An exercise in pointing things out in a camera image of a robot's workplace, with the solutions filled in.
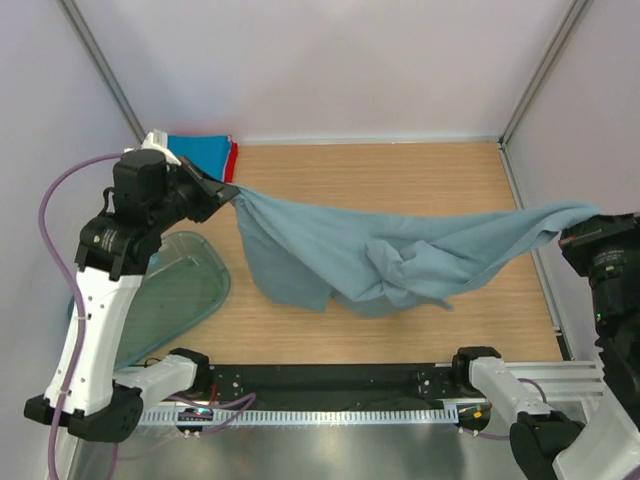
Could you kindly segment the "grey-blue t shirt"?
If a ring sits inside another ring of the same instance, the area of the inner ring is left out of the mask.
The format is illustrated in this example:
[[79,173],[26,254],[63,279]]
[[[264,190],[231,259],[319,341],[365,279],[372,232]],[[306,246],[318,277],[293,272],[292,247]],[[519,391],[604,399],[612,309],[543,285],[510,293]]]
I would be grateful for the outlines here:
[[323,312],[331,301],[383,317],[489,283],[512,259],[598,215],[588,203],[462,216],[403,216],[285,201],[233,200],[254,284],[272,302]]

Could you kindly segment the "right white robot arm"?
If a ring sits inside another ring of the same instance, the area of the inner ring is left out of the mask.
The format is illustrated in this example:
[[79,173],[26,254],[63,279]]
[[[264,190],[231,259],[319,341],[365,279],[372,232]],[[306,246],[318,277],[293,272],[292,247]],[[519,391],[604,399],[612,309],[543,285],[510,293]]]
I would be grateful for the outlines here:
[[600,361],[562,362],[536,372],[550,391],[588,395],[584,422],[528,389],[490,347],[465,347],[450,382],[481,394],[510,425],[516,464],[528,479],[639,476],[639,216],[598,215],[564,230],[562,255],[588,280]]

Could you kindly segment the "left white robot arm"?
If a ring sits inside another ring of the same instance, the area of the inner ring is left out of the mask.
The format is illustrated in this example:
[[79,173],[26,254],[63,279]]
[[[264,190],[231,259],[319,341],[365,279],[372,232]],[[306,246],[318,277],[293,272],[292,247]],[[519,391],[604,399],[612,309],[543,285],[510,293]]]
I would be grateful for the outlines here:
[[136,373],[116,373],[116,356],[132,301],[163,234],[184,219],[208,220],[237,187],[215,180],[187,158],[139,148],[117,158],[103,207],[81,230],[76,274],[66,274],[75,309],[56,372],[44,393],[27,400],[26,418],[85,441],[121,443],[141,416],[183,393],[204,398],[209,359],[177,348]]

